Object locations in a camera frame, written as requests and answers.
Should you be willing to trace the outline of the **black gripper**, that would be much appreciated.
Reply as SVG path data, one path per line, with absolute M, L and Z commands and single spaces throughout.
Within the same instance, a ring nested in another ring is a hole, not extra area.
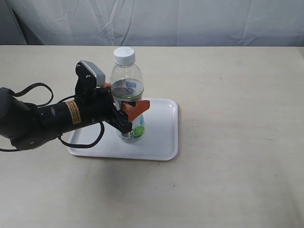
M 76 64 L 75 72 L 78 76 L 75 100 L 80 105 L 82 121 L 107 122 L 121 133 L 128 133 L 132 129 L 131 122 L 150 108 L 149 100 L 122 101 L 121 111 L 118 111 L 109 89 L 110 83 L 97 87 L 95 76 L 81 62 Z

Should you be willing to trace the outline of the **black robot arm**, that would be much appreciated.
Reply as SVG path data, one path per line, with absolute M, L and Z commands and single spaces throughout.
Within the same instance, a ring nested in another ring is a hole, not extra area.
M 105 132 L 104 122 L 121 133 L 132 130 L 136 117 L 150 108 L 148 100 L 122 102 L 117 110 L 111 94 L 111 86 L 105 74 L 93 62 L 80 60 L 76 64 L 78 80 L 74 95 L 52 104 L 25 103 L 18 100 L 30 90 L 44 83 L 34 83 L 15 93 L 11 89 L 0 89 L 0 134 L 10 140 L 12 152 L 38 148 L 62 135 L 93 124 L 100 124 L 100 133 L 91 144 L 62 143 L 70 148 L 88 149 L 99 143 Z

